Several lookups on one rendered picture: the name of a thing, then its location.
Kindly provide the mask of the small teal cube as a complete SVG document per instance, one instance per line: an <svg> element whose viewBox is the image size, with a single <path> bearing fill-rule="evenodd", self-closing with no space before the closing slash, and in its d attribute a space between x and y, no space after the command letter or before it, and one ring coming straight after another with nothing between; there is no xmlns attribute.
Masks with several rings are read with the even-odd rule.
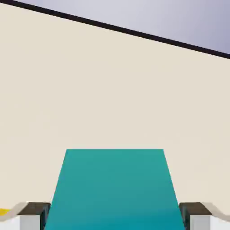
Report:
<svg viewBox="0 0 230 230"><path fill-rule="evenodd" d="M164 151L68 149L45 230L184 230Z"/></svg>

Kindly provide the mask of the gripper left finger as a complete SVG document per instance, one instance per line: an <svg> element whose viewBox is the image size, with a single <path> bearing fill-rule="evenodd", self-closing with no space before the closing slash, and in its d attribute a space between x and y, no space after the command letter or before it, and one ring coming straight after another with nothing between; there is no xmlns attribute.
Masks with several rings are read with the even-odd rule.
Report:
<svg viewBox="0 0 230 230"><path fill-rule="evenodd" d="M45 230L51 203L20 202L0 216L0 230Z"/></svg>

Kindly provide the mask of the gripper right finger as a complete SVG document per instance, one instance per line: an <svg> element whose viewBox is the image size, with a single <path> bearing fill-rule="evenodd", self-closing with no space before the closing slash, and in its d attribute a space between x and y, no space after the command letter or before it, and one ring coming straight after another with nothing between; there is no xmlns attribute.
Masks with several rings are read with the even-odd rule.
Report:
<svg viewBox="0 0 230 230"><path fill-rule="evenodd" d="M230 215L206 202L179 203L185 230L230 230Z"/></svg>

